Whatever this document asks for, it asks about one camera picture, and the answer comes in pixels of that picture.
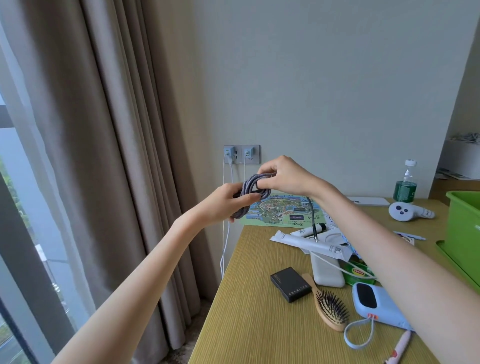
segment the braided cable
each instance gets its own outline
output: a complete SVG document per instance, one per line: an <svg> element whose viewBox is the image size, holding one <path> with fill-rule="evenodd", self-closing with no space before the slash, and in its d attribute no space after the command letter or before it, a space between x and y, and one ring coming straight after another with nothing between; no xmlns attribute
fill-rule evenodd
<svg viewBox="0 0 480 364"><path fill-rule="evenodd" d="M276 175L276 173L254 174L253 176L251 176L249 179L247 179L243 183L241 192L237 192L236 194L233 195L233 197L240 197L240 196L243 196L244 194L250 194L252 192L257 192L261 196L260 199L265 200L268 196L270 196L272 190L269 189L269 188L265 188L265 189L257 189L255 191L253 191L253 187L257 184L257 182L259 180L261 180L263 178L270 178L270 177L273 177L275 175ZM243 216L245 216L247 214L249 209L250 209L250 206L242 207L240 210L234 212L232 214L232 217L237 218L237 219L242 218Z"/></svg>

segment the plastic bottle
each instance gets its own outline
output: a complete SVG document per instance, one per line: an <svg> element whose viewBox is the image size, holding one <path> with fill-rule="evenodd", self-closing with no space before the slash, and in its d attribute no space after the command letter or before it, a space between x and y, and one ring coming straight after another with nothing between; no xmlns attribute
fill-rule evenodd
<svg viewBox="0 0 480 364"><path fill-rule="evenodd" d="M396 182L393 199L399 202L410 203L413 202L415 191L417 190L417 184L413 181L412 176L412 170L417 165L417 161L407 159L405 165L407 166L407 170L405 171L403 179Z"/></svg>

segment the person's right hand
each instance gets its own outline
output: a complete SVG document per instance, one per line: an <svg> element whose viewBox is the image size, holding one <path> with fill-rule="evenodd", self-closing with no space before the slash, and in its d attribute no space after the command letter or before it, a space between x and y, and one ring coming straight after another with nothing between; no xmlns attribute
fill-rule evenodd
<svg viewBox="0 0 480 364"><path fill-rule="evenodd" d="M275 177L264 178L257 182L257 187L279 190L287 194L311 196L315 183L320 179L297 164L292 158L279 156L263 164L258 173L273 173Z"/></svg>

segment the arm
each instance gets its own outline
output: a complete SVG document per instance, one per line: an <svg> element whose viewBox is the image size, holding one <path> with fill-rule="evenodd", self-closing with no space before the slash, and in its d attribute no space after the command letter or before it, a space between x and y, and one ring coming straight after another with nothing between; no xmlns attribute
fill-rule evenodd
<svg viewBox="0 0 480 364"><path fill-rule="evenodd" d="M476 363L480 296L414 246L373 220L328 182L282 156L259 188L312 197L333 218L442 363Z"/></svg>
<svg viewBox="0 0 480 364"><path fill-rule="evenodd" d="M226 183L180 216L52 364L129 363L173 270L193 237L205 226L225 220L239 208L260 200L257 193L234 199L233 194L241 186L241 183Z"/></svg>

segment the black box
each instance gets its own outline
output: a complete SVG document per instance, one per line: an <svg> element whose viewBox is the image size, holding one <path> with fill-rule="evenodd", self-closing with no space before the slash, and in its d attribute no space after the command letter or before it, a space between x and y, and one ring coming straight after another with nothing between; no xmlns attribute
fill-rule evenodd
<svg viewBox="0 0 480 364"><path fill-rule="evenodd" d="M292 267L272 274L270 279L289 303L303 297L312 290L309 284Z"/></svg>

